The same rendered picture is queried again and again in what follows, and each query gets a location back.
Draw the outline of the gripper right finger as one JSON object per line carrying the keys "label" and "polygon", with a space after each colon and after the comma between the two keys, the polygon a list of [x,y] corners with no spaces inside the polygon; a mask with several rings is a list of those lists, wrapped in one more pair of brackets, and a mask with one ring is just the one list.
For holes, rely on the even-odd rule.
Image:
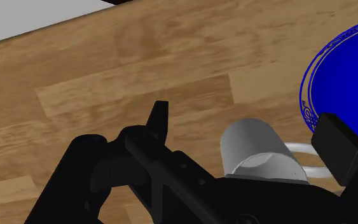
{"label": "gripper right finger", "polygon": [[340,195],[340,224],[358,224],[358,135],[337,115],[322,113],[312,136],[312,146],[345,189]]}

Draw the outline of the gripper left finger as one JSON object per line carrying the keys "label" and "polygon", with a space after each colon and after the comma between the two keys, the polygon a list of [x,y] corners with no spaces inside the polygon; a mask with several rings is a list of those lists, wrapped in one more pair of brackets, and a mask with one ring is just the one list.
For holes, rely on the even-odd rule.
{"label": "gripper left finger", "polygon": [[100,209],[117,186],[129,186],[154,224],[223,224],[215,178],[185,153],[170,151],[169,104],[156,101],[145,125],[113,141],[74,138],[25,224],[102,224]]}

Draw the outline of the blue plate with patterned rim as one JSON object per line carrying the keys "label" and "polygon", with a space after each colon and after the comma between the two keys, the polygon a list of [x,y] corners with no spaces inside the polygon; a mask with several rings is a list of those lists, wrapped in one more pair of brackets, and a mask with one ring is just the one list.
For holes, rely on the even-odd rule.
{"label": "blue plate with patterned rim", "polygon": [[313,58],[300,84],[299,107],[311,131],[320,114],[334,113],[358,135],[358,24]]}

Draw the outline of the grey mug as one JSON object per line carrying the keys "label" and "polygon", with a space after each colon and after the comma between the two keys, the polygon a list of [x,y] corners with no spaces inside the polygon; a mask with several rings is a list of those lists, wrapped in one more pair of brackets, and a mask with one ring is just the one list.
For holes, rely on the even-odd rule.
{"label": "grey mug", "polygon": [[326,167],[303,166],[294,152],[316,155],[311,144],[283,142],[266,122],[245,118],[225,129],[220,150],[226,178],[308,184],[309,178],[331,178]]}

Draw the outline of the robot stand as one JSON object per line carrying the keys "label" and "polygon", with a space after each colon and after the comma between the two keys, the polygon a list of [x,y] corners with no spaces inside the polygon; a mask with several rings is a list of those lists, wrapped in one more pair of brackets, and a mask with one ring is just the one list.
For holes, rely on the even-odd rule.
{"label": "robot stand", "polygon": [[130,3],[130,2],[138,1],[138,0],[101,0],[101,1],[103,1],[105,3],[109,3],[114,6],[117,6],[117,5],[121,5],[124,3]]}

